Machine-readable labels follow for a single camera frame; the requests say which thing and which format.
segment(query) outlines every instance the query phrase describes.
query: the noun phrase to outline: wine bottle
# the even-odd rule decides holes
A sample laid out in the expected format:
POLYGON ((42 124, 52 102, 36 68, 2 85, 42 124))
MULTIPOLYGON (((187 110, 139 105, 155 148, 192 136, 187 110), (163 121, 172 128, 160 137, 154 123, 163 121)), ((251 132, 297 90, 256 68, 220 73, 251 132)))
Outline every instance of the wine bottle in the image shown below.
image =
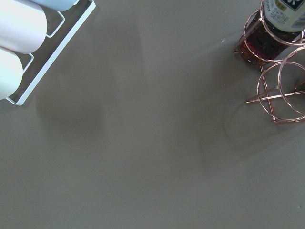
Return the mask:
MULTIPOLYGON (((273 35, 292 42, 305 28, 305 0, 265 0, 263 16, 273 35)), ((250 31, 259 20, 258 12, 247 27, 250 31)), ((252 52, 265 60, 274 60, 288 46, 276 41, 264 28, 262 23, 254 28, 246 42, 252 52)), ((251 64, 267 64, 254 56, 243 42, 238 47, 241 56, 251 64)))

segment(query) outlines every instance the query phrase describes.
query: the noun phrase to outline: white canister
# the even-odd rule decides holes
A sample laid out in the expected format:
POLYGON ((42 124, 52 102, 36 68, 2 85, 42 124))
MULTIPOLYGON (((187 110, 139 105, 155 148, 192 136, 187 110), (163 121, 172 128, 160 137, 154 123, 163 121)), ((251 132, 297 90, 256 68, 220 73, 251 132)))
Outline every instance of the white canister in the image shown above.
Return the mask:
POLYGON ((23 75, 19 57, 0 47, 0 99, 12 95, 19 87, 23 75))
POLYGON ((66 11, 70 9, 77 0, 30 0, 41 6, 45 6, 55 11, 66 11))
POLYGON ((0 46, 23 54, 32 53, 42 45, 46 33, 47 18, 38 4, 5 0, 0 7, 0 46))

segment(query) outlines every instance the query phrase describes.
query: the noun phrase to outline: bottle label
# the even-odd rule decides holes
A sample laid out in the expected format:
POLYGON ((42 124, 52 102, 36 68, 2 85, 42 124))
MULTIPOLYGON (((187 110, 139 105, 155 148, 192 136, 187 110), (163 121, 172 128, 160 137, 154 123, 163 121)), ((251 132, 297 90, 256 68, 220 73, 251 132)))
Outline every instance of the bottle label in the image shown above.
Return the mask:
POLYGON ((279 30, 298 32, 305 28, 305 0, 265 0, 264 13, 279 30))

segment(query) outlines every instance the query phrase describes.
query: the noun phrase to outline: gray surface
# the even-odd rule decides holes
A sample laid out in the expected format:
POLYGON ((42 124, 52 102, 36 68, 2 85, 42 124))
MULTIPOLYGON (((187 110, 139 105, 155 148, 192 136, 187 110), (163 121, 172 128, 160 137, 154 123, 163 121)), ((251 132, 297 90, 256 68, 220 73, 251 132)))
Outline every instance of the gray surface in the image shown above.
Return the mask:
POLYGON ((244 105, 259 71, 230 53, 259 1, 96 3, 0 103, 0 228, 304 228, 304 124, 244 105))

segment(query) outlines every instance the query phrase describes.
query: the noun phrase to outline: rose gold wire frame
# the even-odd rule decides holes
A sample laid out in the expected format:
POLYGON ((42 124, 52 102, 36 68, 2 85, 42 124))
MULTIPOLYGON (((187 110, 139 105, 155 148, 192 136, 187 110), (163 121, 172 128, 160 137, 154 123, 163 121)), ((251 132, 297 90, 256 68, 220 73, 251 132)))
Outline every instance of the rose gold wire frame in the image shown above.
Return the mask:
POLYGON ((250 99, 247 99, 245 101, 245 103, 253 103, 253 102, 259 102, 260 105, 262 106, 262 108, 272 117, 272 120, 274 123, 276 124, 282 124, 282 123, 296 123, 296 122, 303 122, 305 121, 305 112, 304 111, 300 111, 299 109, 297 109, 296 107, 293 106, 293 104, 291 104, 291 102, 287 99, 287 96, 290 96, 290 95, 296 95, 296 94, 303 94, 305 93, 305 91, 299 91, 299 92, 292 92, 292 93, 289 93, 289 94, 285 94, 282 90, 282 83, 281 83, 281 73, 282 73, 282 69, 284 67, 285 64, 292 64, 292 65, 295 65, 295 66, 298 66, 300 68, 302 68, 303 70, 305 70, 305 67, 298 64, 298 63, 295 63, 295 62, 289 62, 287 61, 288 59, 290 59, 291 57, 293 57, 298 51, 300 50, 303 50, 305 49, 305 33, 304 31, 301 32, 300 34, 300 38, 297 39, 297 40, 294 40, 292 42, 286 42, 280 38, 278 38, 277 36, 275 36, 272 31, 269 29, 269 27, 267 26, 266 24, 266 21, 264 19, 264 2, 265 0, 262 0, 261 1, 261 6, 260 6, 260 9, 257 10, 256 12, 252 13, 249 18, 247 19, 246 23, 245 23, 245 26, 244 26, 244 32, 243 32, 243 35, 239 41, 239 43, 237 44, 237 46, 234 48, 233 50, 233 53, 239 53, 239 50, 238 50, 238 47, 240 45, 242 45, 243 43, 245 43, 248 51, 253 55, 255 56, 256 58, 258 58, 259 60, 262 60, 264 62, 266 62, 266 65, 267 64, 272 64, 271 66, 267 67, 265 70, 263 68, 263 65, 259 65, 260 69, 261 69, 261 76, 258 80, 258 84, 257 84, 257 95, 250 98, 250 99), (250 20, 252 19, 252 17, 257 14, 257 13, 260 13, 260 18, 258 19, 258 21, 252 26, 251 29, 249 29, 247 31, 247 27, 248 27, 248 24, 250 22, 250 20), (251 50, 251 48, 249 47, 248 43, 247 43, 247 38, 248 36, 252 33, 253 30, 255 30, 255 28, 257 28, 257 26, 262 23, 262 25, 264 26, 265 30, 267 31, 267 33, 269 33, 269 35, 275 39, 277 42, 281 43, 281 44, 284 44, 286 46, 292 46, 292 47, 295 47, 297 48, 296 50, 294 50, 293 52, 291 52, 286 58, 282 59, 282 60, 268 60, 268 59, 264 59, 260 56, 258 56, 255 52, 253 52, 251 50), (280 70, 278 72, 278 85, 274 88, 271 88, 269 89, 268 88, 268 85, 267 85, 267 81, 265 79, 265 74, 271 70, 272 68, 276 67, 276 66, 279 66, 280 65, 280 70), (264 88, 265 88, 265 92, 264 93, 260 93, 260 84, 261 82, 263 83, 264 85, 264 88), (279 90, 280 91, 280 94, 279 95, 275 95, 275 96, 269 96, 269 93, 271 91, 274 91, 274 90, 279 90), (280 98, 282 97, 284 99, 284 101, 288 104, 289 107, 291 107, 295 112, 301 114, 300 117, 298 118, 293 118, 293 119, 289 119, 289 118, 282 118, 282 117, 278 117, 276 114, 275 114, 275 111, 274 111, 274 108, 273 108, 273 105, 272 105, 272 99, 275 99, 275 98, 280 98), (268 104, 269 104, 269 110, 263 105, 263 100, 268 100, 268 104))

